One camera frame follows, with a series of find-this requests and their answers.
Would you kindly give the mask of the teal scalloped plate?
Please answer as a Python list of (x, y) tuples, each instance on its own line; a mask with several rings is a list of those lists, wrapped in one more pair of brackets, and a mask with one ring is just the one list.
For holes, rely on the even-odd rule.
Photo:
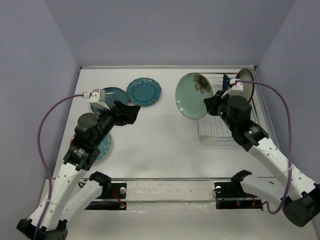
[(139, 106), (151, 106), (161, 97), (162, 88), (160, 84), (148, 77), (133, 80), (126, 88), (129, 100)]

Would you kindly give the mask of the dark teal round plate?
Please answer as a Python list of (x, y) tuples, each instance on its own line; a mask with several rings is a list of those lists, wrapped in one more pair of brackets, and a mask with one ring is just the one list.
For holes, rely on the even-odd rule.
[[(128, 105), (129, 104), (129, 97), (126, 94), (126, 92), (118, 87), (106, 87), (103, 88), (105, 90), (105, 103), (107, 104), (108, 108), (114, 107), (114, 101), (121, 101), (123, 104)], [(95, 108), (94, 106), (91, 106), (92, 112), (99, 116), (100, 109)]]

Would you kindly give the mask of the navy shell-shaped dish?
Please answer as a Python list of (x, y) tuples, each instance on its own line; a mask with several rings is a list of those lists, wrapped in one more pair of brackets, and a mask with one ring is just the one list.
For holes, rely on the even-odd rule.
[(227, 91), (230, 88), (231, 78), (227, 74), (223, 74), (222, 78), (222, 91)]

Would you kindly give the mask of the light green flower plate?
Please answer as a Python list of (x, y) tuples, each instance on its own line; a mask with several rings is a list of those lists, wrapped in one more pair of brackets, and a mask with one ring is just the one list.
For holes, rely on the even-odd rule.
[(210, 82), (205, 76), (196, 72), (183, 76), (175, 90), (175, 101), (179, 111), (192, 120), (201, 119), (207, 114), (204, 99), (212, 96)]

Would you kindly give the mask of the cream plate with grey rim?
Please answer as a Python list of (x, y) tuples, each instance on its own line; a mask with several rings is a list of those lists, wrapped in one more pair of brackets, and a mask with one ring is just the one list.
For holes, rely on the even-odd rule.
[(237, 73), (235, 78), (238, 80), (244, 81), (242, 83), (243, 92), (240, 94), (240, 96), (244, 97), (249, 103), (253, 98), (253, 94), (255, 90), (255, 86), (252, 83), (254, 81), (254, 77), (251, 71), (247, 68), (243, 68)]

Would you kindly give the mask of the red and teal plate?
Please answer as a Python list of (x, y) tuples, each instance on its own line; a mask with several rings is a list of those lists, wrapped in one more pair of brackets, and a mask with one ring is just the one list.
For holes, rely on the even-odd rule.
[[(98, 146), (99, 154), (95, 154), (96, 158), (94, 160), (95, 163), (105, 159), (112, 147), (112, 137), (108, 134)], [(92, 150), (85, 145), (81, 145), (78, 137), (74, 133), (71, 137), (69, 149), (67, 151), (68, 154), (75, 155), (77, 158), (84, 158), (90, 156)]]

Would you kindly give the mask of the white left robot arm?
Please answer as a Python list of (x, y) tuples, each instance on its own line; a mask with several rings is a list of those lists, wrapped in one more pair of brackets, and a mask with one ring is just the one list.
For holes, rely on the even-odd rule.
[(47, 196), (31, 216), (17, 224), (17, 230), (29, 240), (66, 239), (71, 221), (94, 199), (110, 194), (111, 178), (98, 171), (76, 195), (73, 192), (100, 154), (99, 145), (112, 128), (132, 125), (141, 109), (138, 105), (125, 105), (118, 100), (114, 104), (110, 109), (101, 110), (99, 116), (84, 113), (78, 118), (75, 137), (63, 158), (58, 176), (49, 182)]

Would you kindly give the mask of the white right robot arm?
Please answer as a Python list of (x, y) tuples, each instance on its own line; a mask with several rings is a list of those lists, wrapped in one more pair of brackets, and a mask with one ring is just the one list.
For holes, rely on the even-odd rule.
[(268, 133), (251, 120), (252, 107), (239, 95), (223, 98), (221, 92), (204, 99), (207, 112), (219, 116), (231, 131), (234, 141), (259, 160), (284, 187), (282, 197), (275, 189), (259, 188), (266, 200), (283, 203), (286, 218), (297, 227), (304, 227), (320, 213), (320, 185), (289, 163)]

